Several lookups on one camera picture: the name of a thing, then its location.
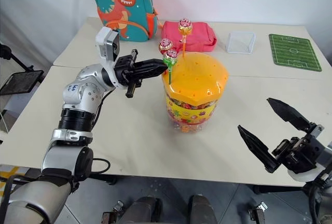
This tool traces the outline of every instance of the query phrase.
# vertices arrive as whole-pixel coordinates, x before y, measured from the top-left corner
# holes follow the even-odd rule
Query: orange dinosaur print
[[[128,21],[130,16],[130,12],[126,9],[127,7],[131,7],[135,5],[136,0],[111,0],[114,2],[113,5],[110,5],[110,8],[105,12],[102,12],[98,7],[98,15],[103,22],[109,22],[113,20],[121,20]],[[120,35],[123,38],[129,38],[126,35],[127,25],[124,23],[112,23],[107,24],[107,27],[110,27],[112,30],[120,29]]]

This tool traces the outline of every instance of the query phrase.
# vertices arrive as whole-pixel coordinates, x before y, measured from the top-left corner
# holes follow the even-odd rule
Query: white table
[[[227,68],[230,75],[255,76],[275,78],[297,78],[332,80],[332,67],[329,65],[314,40],[304,26],[285,26],[268,24],[242,24],[242,23],[209,23],[215,31],[218,43],[210,55],[218,58]],[[64,67],[85,67],[99,63],[95,49],[95,36],[102,27],[99,18],[88,18],[77,35],[55,60],[54,65]],[[256,42],[253,54],[229,54],[225,51],[228,34],[231,31],[253,31],[256,33]],[[310,40],[314,52],[322,67],[321,72],[294,69],[291,67],[275,65],[272,58],[269,34],[280,34],[307,38]],[[130,54],[137,49],[137,61],[161,58],[158,43],[161,39],[160,31],[152,40],[144,43],[121,41],[120,54]]]
[[[51,68],[0,146],[0,164],[41,166],[52,130],[60,120],[62,90],[79,70]],[[284,138],[302,137],[303,132],[273,112],[266,101],[273,97],[324,125],[319,140],[327,145],[332,137],[331,86],[331,82],[319,80],[230,76],[205,128],[184,134],[168,121],[161,78],[146,79],[133,99],[116,90],[105,100],[90,147],[94,157],[111,162],[108,174],[302,186],[283,166],[267,173],[246,147],[237,125],[256,134],[270,151]],[[104,166],[95,164],[93,169]]]

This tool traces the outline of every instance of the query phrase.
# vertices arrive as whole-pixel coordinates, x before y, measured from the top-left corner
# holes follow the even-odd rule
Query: white wall
[[[154,5],[160,19],[305,25],[332,61],[332,0],[154,0]],[[0,40],[49,66],[87,16],[97,16],[94,0],[0,0]]]

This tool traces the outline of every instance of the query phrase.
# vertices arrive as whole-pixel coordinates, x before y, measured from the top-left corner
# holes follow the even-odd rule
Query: floor
[[[244,184],[123,176],[113,186],[95,179],[82,182],[67,199],[56,224],[101,223],[102,213],[110,211],[117,200],[128,207],[147,195],[162,200],[162,222],[187,223],[188,200],[196,193],[209,199],[221,224],[254,224],[247,211],[261,201],[268,205],[265,212],[268,224],[311,223],[308,198],[300,191],[256,195],[252,186]]]

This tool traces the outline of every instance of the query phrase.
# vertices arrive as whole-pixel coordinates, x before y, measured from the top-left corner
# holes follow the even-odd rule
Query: dinosaur backpack
[[[104,26],[118,30],[121,40],[147,41],[157,31],[152,0],[95,0]]]

